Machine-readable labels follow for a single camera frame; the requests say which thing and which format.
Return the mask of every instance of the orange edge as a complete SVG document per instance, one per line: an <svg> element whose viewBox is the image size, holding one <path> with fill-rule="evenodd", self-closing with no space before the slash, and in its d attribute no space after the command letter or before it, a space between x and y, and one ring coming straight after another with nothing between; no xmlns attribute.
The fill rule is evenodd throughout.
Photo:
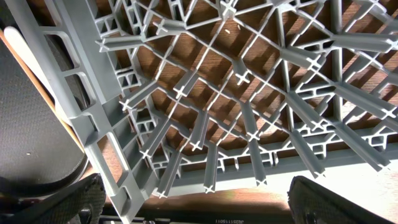
<svg viewBox="0 0 398 224"><path fill-rule="evenodd" d="M3 31L0 29L0 39L5 43L9 51L11 52L12 56L17 60L18 64L21 66L25 74L29 77L33 85L36 87L36 90L39 91L39 93L42 95L44 101L47 103L47 105L51 108L52 112L55 114L55 116L58 118L58 120L61 122L62 126L67 130L69 135L72 137L74 142L78 145L80 150L85 153L83 146L81 145L79 139L77 138L76 134L73 132L72 128L64 122L61 117L59 117L56 112L55 112L55 105L52 102L51 98L48 96L47 92L44 90L42 87L41 83L37 80L36 76L32 73L32 71L29 69L29 67L25 64L25 62L18 56L17 52L11 47L9 42L6 40Z"/></svg>

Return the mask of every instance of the serial number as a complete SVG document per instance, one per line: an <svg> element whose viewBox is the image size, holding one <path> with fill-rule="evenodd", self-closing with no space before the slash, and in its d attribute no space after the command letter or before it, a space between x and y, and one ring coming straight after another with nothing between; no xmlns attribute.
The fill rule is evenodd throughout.
<svg viewBox="0 0 398 224"><path fill-rule="evenodd" d="M243 224L244 220L216 220L216 223L222 224Z"/></svg>

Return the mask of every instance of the black mat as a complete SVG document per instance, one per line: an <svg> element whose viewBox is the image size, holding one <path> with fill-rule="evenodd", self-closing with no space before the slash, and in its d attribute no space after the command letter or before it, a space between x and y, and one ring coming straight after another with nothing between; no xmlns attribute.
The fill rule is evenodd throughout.
<svg viewBox="0 0 398 224"><path fill-rule="evenodd" d="M15 25L0 1L0 26ZM48 184L74 173L86 157L0 41L0 177Z"/></svg>

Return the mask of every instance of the black object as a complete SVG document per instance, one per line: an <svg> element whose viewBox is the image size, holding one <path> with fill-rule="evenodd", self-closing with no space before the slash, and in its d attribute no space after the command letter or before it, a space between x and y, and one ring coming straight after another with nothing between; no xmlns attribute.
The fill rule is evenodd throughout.
<svg viewBox="0 0 398 224"><path fill-rule="evenodd" d="M289 207L295 223L391 223L305 177L294 177Z"/></svg>
<svg viewBox="0 0 398 224"><path fill-rule="evenodd" d="M98 223L105 198L101 176L91 174L4 223Z"/></svg>
<svg viewBox="0 0 398 224"><path fill-rule="evenodd" d="M0 0L0 28L6 26L16 23ZM65 58L56 41L48 42L59 61ZM70 67L63 61L63 68ZM53 194L78 180L88 159L1 41L0 65L0 192L11 197ZM86 106L75 86L76 98Z"/></svg>

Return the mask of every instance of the gray plastic grid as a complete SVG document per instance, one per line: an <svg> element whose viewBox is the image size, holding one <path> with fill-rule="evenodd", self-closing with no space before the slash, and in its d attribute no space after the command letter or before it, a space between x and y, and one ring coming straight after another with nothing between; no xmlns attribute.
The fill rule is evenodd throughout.
<svg viewBox="0 0 398 224"><path fill-rule="evenodd" d="M335 142L347 143L362 160L377 171L389 165L390 161L386 158L390 160L398 158L397 145L387 143L387 137L398 132L396 106L380 99L378 95L386 86L398 84L397 74L389 71L376 60L381 52L396 50L398 38L393 33L398 31L398 22L386 13L384 6L378 1L357 1L361 5L360 10L345 27L342 27L341 1L332 0L331 30L326 29L317 20L318 13L325 3L322 0L303 3L299 0L271 0L241 11L235 9L238 1L216 1L213 3L205 0L218 11L219 16L192 25L187 25L187 21L198 2L197 0L190 1L186 11L183 9L181 0L169 0L172 18L166 18L154 10L159 3L156 0L151 0L147 5L133 0L109 0L112 13L107 16L99 15L94 0L45 2L56 24L55 27L39 26L25 1L7 0L22 33L54 89L55 97L70 118L92 165L101 173L107 194L124 223L129 223L132 220L144 200L148 199L152 193L166 197L237 187L253 187L265 184L266 175L294 172L306 168L314 177L317 177L324 175L325 167L361 162L353 157L351 150L328 152L326 156L326 145ZM317 4L312 15L301 10L302 7L310 4ZM271 12L258 30L235 17L265 7L270 7ZM127 33L128 26L122 22L123 9L126 10L128 24L133 35ZM285 35L281 16L283 12L287 11L305 19L299 33L288 46L284 44ZM272 12L277 15L278 44L262 34ZM386 25L381 34L347 32L357 20L368 13ZM161 18L161 21L154 23L157 26L156 35L149 37L147 31L153 16ZM215 39L228 19L233 19L239 26L255 34L239 58L231 58L213 47ZM221 24L209 43L190 32L190 29L216 21L221 21ZM316 27L329 38L295 45L300 35L310 26ZM205 53L195 68L186 68L169 57L182 33L189 35L206 47ZM43 34L58 35L63 39L75 64L74 69L60 70ZM164 54L146 44L148 41L166 35L172 35L174 39ZM244 55L258 38L266 41L280 52L280 57L265 76L248 69L243 62ZM137 58L139 47L153 51L161 59L160 67L153 80L149 80L142 74ZM315 47L316 50L306 50L308 47ZM344 72L342 48L358 55L355 62ZM119 67L115 50L126 50L131 67ZM233 66L220 86L214 85L197 74L209 51L229 60ZM329 54L333 59L332 80L320 72L320 68ZM290 87L287 62L307 70L294 88ZM174 91L169 91L156 82L166 64L185 71L183 78L174 86ZM284 89L269 82L279 65L282 66ZM368 66L381 70L387 75L370 94L347 83L355 73ZM65 77L74 74L79 75L91 98L90 106L83 111L79 109L65 81ZM247 101L243 102L225 91L224 88L231 77L236 78L240 85L242 82L249 83L250 76L261 81L262 85L259 85L251 93ZM309 84L314 77L320 77L323 81ZM205 111L185 99L197 81L205 83L216 93L216 97ZM256 111L250 103L266 86L284 95L285 99L270 117ZM154 108L150 94L156 90L166 93L172 101L176 102L168 115ZM217 97L220 96L237 102L241 107L241 113L238 113L230 125L208 113ZM307 99L319 96L325 97L315 109L305 102ZM356 105L355 109L345 117L341 112L343 99ZM322 114L331 100L334 102L335 117L324 118ZM142 101L145 101L145 107L137 108ZM190 108L198 113L192 131L171 119L177 105ZM284 108L287 108L288 112L288 129L276 123ZM141 117L139 112L145 109L149 110L149 116ZM353 118L362 117L366 112L377 116L382 121L374 128L355 131L346 125ZM294 123L294 113L300 117L302 123ZM245 133L234 129L240 116L244 118ZM255 116L263 119L265 125L257 127ZM131 129L129 118L131 118L136 131ZM224 130L217 142L210 142L205 138L209 121L216 123ZM178 149L169 146L164 138L167 130L171 127L178 130L180 135L187 140ZM269 128L277 128L287 133L288 139L284 142L258 144L259 137ZM245 139L248 145L245 148L231 150L219 147L220 142L229 134ZM110 140L123 167L122 177L117 183L97 145L97 142L105 135ZM182 153L182 149L187 144L191 144L194 150L202 150L203 146L206 146L208 154L186 156ZM162 146L163 155L154 156L159 145ZM290 149L295 149L299 157L278 159L277 152ZM251 163L240 164L238 162L240 157L247 156L251 158ZM234 166L226 166L224 164L226 159L234 159ZM182 166L204 162L206 163L205 170L182 172ZM159 172L161 169L164 170L163 175Z"/></svg>

